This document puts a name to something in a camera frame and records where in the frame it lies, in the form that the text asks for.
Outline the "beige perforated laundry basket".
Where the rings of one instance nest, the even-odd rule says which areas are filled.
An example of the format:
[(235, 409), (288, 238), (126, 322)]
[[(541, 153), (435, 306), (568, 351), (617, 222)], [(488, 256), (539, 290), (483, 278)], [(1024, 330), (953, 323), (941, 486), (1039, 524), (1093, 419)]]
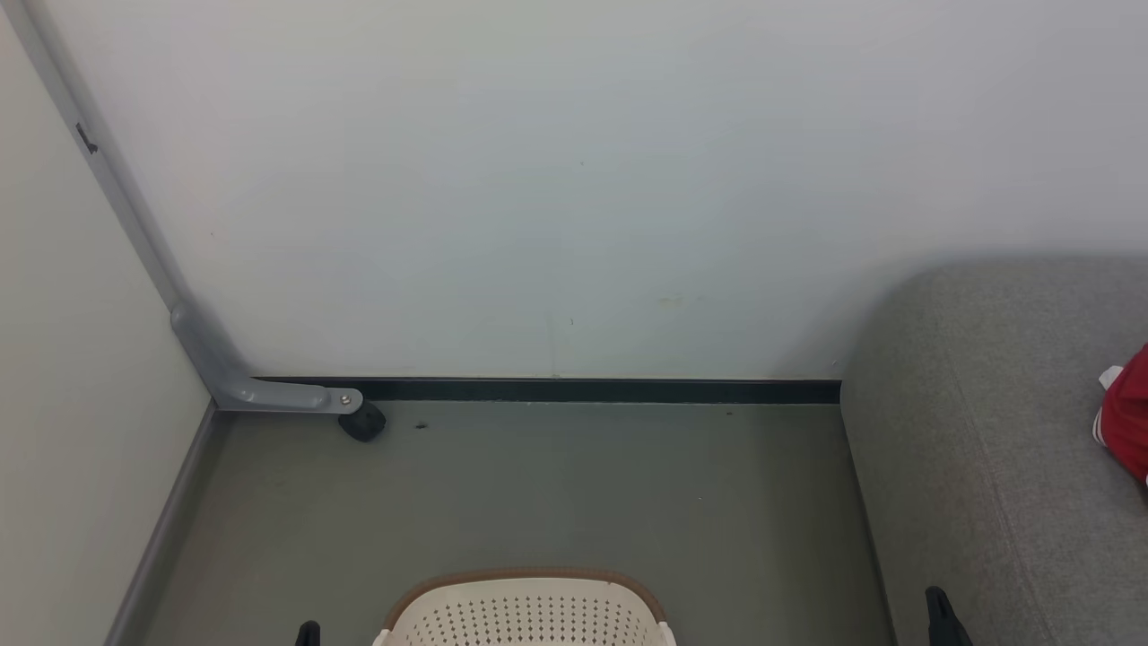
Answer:
[(528, 567), (424, 581), (372, 646), (677, 646), (664, 605), (622, 573)]

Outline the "red and white striped garment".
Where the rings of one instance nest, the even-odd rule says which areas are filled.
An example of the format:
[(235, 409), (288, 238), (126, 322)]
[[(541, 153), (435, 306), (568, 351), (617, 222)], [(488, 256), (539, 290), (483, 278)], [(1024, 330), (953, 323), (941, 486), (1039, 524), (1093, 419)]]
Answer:
[(1137, 483), (1148, 487), (1148, 344), (1099, 378), (1104, 389), (1091, 433)]

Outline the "grey fabric sofa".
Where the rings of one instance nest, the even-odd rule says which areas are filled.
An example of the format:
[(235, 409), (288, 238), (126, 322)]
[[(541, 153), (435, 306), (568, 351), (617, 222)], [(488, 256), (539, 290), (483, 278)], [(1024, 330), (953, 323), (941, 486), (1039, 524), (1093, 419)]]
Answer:
[(1148, 485), (1093, 438), (1148, 255), (948, 263), (864, 324), (840, 404), (897, 646), (1148, 646)]

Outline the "grey partition bottom rail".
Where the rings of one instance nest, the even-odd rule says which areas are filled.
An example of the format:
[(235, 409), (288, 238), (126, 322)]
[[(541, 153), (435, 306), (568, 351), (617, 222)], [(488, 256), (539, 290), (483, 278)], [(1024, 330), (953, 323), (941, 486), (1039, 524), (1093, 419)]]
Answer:
[(165, 569), (185, 532), (183, 526), (196, 497), (204, 460), (212, 454), (218, 417), (216, 400), (209, 400), (102, 646), (139, 646), (144, 640), (155, 596), (161, 593), (166, 579)]

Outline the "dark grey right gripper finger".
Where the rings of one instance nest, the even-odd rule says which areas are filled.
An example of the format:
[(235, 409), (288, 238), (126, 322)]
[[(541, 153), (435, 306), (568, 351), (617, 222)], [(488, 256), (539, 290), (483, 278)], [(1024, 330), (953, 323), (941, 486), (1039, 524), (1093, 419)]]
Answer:
[(929, 646), (974, 646), (943, 587), (929, 586), (924, 597), (929, 614)]

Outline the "dark wall baseboard strip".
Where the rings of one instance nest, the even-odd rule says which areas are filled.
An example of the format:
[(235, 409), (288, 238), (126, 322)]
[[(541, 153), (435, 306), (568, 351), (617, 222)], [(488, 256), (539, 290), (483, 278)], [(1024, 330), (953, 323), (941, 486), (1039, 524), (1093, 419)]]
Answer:
[(599, 404), (836, 406), (840, 380), (670, 378), (266, 378), (355, 388), (369, 400), (599, 402)]

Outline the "grey metal partition frame leg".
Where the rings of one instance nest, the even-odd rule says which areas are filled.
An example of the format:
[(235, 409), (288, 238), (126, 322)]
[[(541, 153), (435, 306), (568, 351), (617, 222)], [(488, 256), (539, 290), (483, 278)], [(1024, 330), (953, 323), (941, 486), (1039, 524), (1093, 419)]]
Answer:
[(53, 34), (47, 17), (42, 11), (34, 11), (31, 3), (33, 0), (0, 0), (0, 8), (11, 22), (13, 31), (65, 122), (69, 135), (82, 150), (82, 158), (90, 165), (91, 174), (135, 256), (144, 263), (144, 270), (169, 312), (173, 335), (217, 408), (239, 413), (336, 417), (358, 417), (372, 408), (369, 398), (356, 388), (292, 383), (251, 375), (225, 332), (197, 308), (168, 246), (161, 240), (160, 225), (144, 200), (133, 195), (133, 182), (121, 168), (117, 147), (83, 89), (82, 76), (68, 61), (65, 48)]

